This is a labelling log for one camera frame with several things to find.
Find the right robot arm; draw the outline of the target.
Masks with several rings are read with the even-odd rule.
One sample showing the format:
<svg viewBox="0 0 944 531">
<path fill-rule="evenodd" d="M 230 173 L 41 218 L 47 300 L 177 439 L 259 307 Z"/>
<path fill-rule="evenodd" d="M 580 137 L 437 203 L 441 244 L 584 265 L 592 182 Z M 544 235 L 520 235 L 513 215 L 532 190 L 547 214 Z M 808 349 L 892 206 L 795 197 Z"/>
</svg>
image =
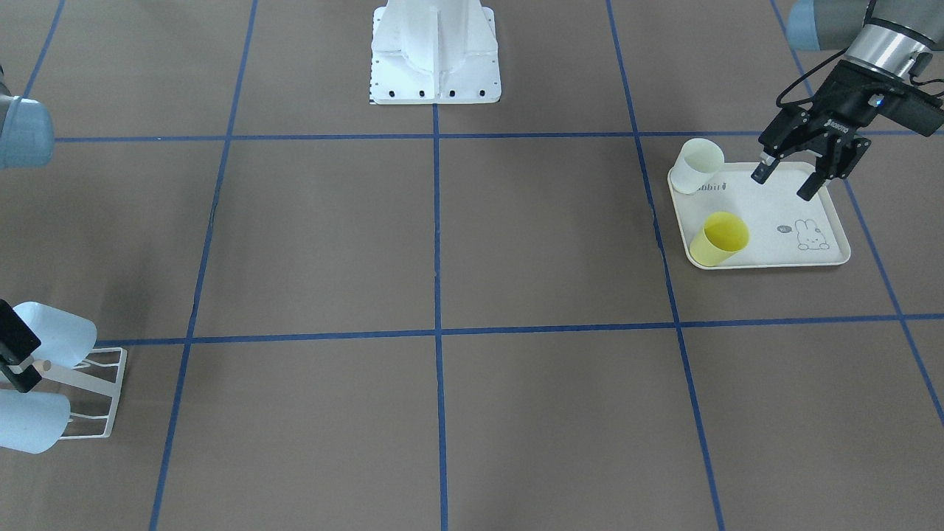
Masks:
<svg viewBox="0 0 944 531">
<path fill-rule="evenodd" d="M 1 71 L 1 165 L 3 169 L 36 167 L 52 158 L 53 128 L 40 101 L 14 94 Z M 43 377 L 34 368 L 41 340 L 7 300 L 1 300 L 2 374 L 14 390 L 27 393 Z"/>
</svg>

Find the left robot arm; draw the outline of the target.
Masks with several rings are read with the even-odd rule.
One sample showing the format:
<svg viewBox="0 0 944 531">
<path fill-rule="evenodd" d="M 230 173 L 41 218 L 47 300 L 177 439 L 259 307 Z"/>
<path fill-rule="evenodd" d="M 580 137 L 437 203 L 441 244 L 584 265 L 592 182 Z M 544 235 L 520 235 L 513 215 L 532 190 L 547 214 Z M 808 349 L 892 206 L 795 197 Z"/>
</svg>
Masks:
<svg viewBox="0 0 944 531">
<path fill-rule="evenodd" d="M 788 17 L 795 50 L 833 51 L 835 67 L 806 100 L 777 97 L 779 113 L 760 134 L 753 181 L 765 184 L 782 159 L 807 151 L 815 169 L 798 196 L 811 201 L 844 179 L 870 147 L 859 134 L 876 117 L 931 136 L 942 127 L 942 95 L 924 93 L 920 75 L 942 49 L 940 1 L 799 1 Z"/>
</svg>

